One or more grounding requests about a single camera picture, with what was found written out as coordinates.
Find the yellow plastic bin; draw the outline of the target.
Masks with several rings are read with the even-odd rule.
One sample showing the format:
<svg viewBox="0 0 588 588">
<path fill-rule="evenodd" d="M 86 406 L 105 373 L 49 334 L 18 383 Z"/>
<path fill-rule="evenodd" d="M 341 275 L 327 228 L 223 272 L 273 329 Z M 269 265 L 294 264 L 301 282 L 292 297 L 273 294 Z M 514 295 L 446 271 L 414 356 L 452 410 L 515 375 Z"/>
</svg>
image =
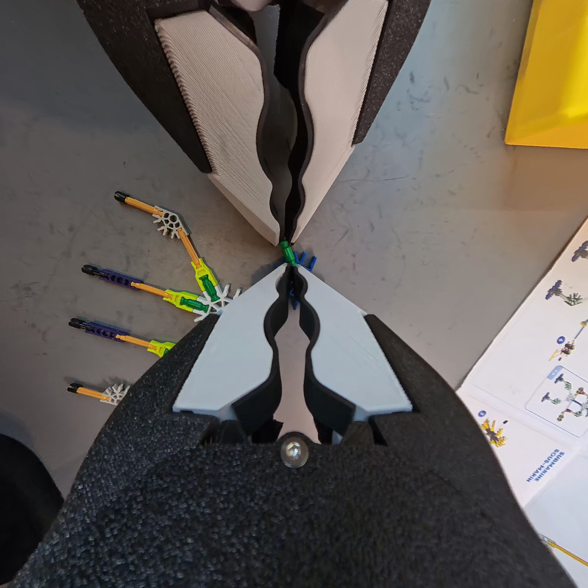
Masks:
<svg viewBox="0 0 588 588">
<path fill-rule="evenodd" d="M 587 149 L 587 1 L 534 1 L 504 141 Z"/>
</svg>

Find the multicoloured construction toy model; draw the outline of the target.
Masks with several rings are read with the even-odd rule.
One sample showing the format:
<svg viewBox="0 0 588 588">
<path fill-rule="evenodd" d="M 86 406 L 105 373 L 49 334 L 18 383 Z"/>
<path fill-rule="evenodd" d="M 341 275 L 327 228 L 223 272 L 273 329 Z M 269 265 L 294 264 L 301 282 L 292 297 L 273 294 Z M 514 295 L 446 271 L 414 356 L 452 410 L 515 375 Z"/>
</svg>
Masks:
<svg viewBox="0 0 588 588">
<path fill-rule="evenodd" d="M 150 205 L 120 190 L 114 193 L 114 198 L 118 202 L 148 212 L 153 217 L 153 223 L 158 225 L 158 231 L 165 237 L 179 239 L 183 243 L 190 257 L 190 264 L 195 270 L 195 279 L 200 293 L 156 288 L 144 283 L 143 280 L 138 278 L 92 265 L 84 265 L 82 267 L 82 271 L 85 274 L 98 277 L 100 280 L 110 284 L 155 295 L 178 309 L 194 313 L 196 315 L 195 323 L 204 320 L 209 315 L 219 314 L 228 303 L 233 302 L 239 297 L 241 293 L 240 288 L 236 290 L 234 296 L 231 296 L 229 292 L 230 285 L 226 285 L 225 287 L 220 285 L 215 273 L 198 254 L 190 237 L 190 229 L 178 212 L 157 205 Z M 86 334 L 98 336 L 101 339 L 140 346 L 157 355 L 158 358 L 164 357 L 175 345 L 173 342 L 146 341 L 131 336 L 128 332 L 118 328 L 83 319 L 73 318 L 70 320 L 69 325 L 83 330 Z"/>
</svg>

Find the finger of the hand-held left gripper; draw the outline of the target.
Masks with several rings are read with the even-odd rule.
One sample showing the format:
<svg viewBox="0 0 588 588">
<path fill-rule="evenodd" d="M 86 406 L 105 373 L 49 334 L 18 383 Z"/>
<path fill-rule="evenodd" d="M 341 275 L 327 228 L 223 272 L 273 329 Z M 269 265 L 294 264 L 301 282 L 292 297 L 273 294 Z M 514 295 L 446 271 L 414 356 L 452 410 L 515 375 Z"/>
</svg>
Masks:
<svg viewBox="0 0 588 588">
<path fill-rule="evenodd" d="M 283 234 L 298 239 L 354 150 L 387 1 L 282 1 L 276 78 L 290 93 L 296 136 Z"/>
<path fill-rule="evenodd" d="M 210 180 L 277 245 L 281 225 L 260 154 L 268 82 L 254 38 L 223 8 L 158 18 L 154 28 L 210 164 Z"/>
</svg>

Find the grey desk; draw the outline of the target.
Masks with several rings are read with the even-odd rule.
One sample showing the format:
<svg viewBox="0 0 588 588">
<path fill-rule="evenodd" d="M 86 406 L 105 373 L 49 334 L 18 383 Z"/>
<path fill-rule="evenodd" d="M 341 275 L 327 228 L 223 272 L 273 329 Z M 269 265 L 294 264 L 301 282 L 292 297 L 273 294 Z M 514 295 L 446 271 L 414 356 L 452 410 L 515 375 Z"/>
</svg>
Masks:
<svg viewBox="0 0 588 588">
<path fill-rule="evenodd" d="M 365 140 L 302 232 L 324 281 L 461 384 L 587 217 L 587 152 L 503 142 L 530 1 L 433 1 Z M 279 249 L 128 88 L 75 1 L 1 1 L 1 431 L 63 496 L 113 407 L 67 391 L 157 357 L 72 318 L 177 342 L 190 314 L 82 273 L 195 291 L 187 253 L 122 190 L 177 210 L 223 283 Z"/>
</svg>

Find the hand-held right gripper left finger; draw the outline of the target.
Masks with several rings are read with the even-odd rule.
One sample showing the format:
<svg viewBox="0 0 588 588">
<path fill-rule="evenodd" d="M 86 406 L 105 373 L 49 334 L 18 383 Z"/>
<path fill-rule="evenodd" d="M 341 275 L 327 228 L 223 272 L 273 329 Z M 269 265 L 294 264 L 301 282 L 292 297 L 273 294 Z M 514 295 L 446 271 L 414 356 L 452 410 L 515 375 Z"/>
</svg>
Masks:
<svg viewBox="0 0 588 588">
<path fill-rule="evenodd" d="M 273 419 L 282 396 L 275 335 L 289 312 L 292 265 L 283 264 L 216 316 L 173 405 L 239 422 L 248 436 Z"/>
</svg>

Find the white instruction sheet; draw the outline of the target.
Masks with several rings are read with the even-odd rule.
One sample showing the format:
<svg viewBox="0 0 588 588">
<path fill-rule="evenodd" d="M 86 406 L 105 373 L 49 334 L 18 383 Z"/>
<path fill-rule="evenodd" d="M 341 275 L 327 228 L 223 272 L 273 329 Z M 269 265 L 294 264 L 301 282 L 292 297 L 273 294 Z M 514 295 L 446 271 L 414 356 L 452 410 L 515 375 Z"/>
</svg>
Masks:
<svg viewBox="0 0 588 588">
<path fill-rule="evenodd" d="M 587 587 L 587 221 L 457 394 L 544 545 Z"/>
</svg>

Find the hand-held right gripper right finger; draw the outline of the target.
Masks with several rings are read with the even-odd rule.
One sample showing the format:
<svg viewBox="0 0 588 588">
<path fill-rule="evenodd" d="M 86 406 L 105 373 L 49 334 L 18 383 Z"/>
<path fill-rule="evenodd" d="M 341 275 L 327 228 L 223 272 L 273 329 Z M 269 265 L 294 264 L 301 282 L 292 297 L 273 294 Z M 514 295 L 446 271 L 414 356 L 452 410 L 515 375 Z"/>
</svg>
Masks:
<svg viewBox="0 0 588 588">
<path fill-rule="evenodd" d="M 373 333 L 368 315 L 309 270 L 292 269 L 299 325 L 309 340 L 303 391 L 321 442 L 339 444 L 355 423 L 413 404 Z"/>
</svg>

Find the blue snowflake connector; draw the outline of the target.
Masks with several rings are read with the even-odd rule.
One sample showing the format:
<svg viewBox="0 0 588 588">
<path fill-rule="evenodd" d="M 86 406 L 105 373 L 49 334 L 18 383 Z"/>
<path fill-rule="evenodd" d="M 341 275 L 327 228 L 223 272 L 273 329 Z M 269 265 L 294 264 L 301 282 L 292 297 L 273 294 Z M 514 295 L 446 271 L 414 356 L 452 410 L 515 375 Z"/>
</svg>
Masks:
<svg viewBox="0 0 588 588">
<path fill-rule="evenodd" d="M 293 251 L 293 256 L 295 258 L 296 264 L 298 264 L 299 266 L 305 268 L 310 273 L 313 272 L 313 269 L 315 267 L 315 264 L 318 261 L 318 257 L 317 256 L 315 256 L 314 254 L 311 254 L 308 257 L 308 259 L 306 259 L 307 258 L 307 252 L 306 251 L 302 251 L 302 252 L 299 252 L 299 253 L 297 253 L 296 251 Z M 298 301 L 298 298 L 295 295 L 295 290 L 294 290 L 294 284 L 293 284 L 293 282 L 290 283 L 289 302 L 290 302 L 293 310 L 296 310 L 298 308 L 299 301 Z"/>
</svg>

